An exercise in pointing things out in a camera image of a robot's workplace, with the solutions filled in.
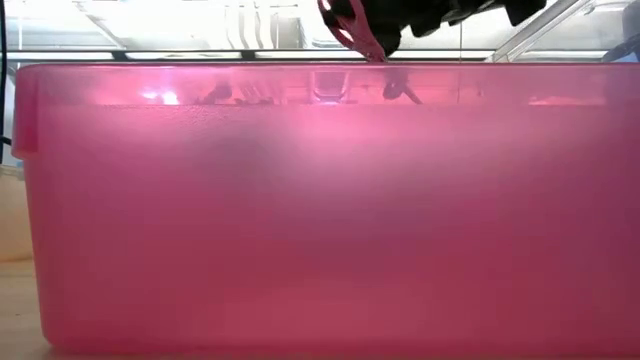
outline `pink plastic tub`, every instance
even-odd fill
[[[640,65],[17,81],[55,346],[640,355]]]

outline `plastic bin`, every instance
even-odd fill
[[[17,91],[57,347],[640,354],[640,65],[46,65]]]

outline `black object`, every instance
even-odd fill
[[[2,163],[2,144],[11,145],[11,139],[4,136],[4,102],[7,91],[7,15],[4,8],[4,0],[0,0],[0,46],[2,47],[2,65],[0,74],[0,164]]]
[[[416,37],[432,34],[440,24],[456,25],[468,17],[504,7],[516,26],[543,9],[546,0],[360,0],[369,28],[389,56],[400,46],[400,32],[407,26]],[[322,14],[325,25],[340,27],[337,17],[355,19],[350,0],[332,0]]]
[[[386,74],[387,85],[384,87],[382,97],[386,100],[395,100],[407,95],[416,105],[422,105],[422,101],[409,87],[409,75],[402,71],[392,71]]]
[[[213,90],[207,94],[202,100],[197,100],[196,104],[209,104],[213,105],[218,100],[227,100],[230,99],[233,95],[233,89],[231,85],[227,82],[220,82],[216,84]]]
[[[640,0],[627,5],[622,11],[622,32],[624,42],[609,50],[602,57],[603,62],[613,62],[631,53],[640,60]]]

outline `black cable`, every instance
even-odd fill
[[[3,144],[11,145],[11,139],[4,136],[4,101],[7,91],[7,14],[4,8],[4,0],[0,0],[0,46],[2,46],[2,73],[0,74],[0,138]],[[0,163],[2,163],[3,147],[0,146]]]

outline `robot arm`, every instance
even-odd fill
[[[448,22],[504,7],[516,26],[546,6],[546,0],[318,0],[324,23],[345,47],[369,61],[384,61],[400,46],[409,26],[416,37],[428,36]]]

